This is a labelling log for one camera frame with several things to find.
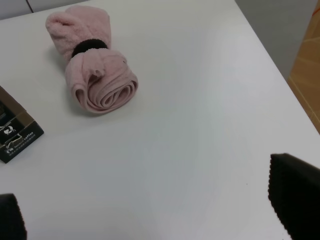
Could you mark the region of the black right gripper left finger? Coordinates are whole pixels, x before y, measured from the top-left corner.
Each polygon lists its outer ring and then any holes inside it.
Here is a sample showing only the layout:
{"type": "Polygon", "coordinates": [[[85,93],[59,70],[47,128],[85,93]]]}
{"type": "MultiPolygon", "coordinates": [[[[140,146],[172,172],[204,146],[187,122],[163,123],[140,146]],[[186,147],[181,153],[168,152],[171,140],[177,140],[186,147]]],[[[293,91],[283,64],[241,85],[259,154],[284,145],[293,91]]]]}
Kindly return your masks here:
{"type": "Polygon", "coordinates": [[[13,193],[0,195],[0,239],[26,240],[25,222],[13,193]]]}

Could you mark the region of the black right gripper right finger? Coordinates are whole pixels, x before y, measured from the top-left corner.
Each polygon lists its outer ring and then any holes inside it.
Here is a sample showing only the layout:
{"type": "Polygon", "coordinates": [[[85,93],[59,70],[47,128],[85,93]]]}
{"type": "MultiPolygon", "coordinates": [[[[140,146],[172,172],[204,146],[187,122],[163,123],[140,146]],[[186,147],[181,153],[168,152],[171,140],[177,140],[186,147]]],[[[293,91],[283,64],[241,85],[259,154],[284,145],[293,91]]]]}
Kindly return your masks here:
{"type": "Polygon", "coordinates": [[[293,240],[320,238],[320,169],[288,153],[270,155],[268,199],[293,240]]]}

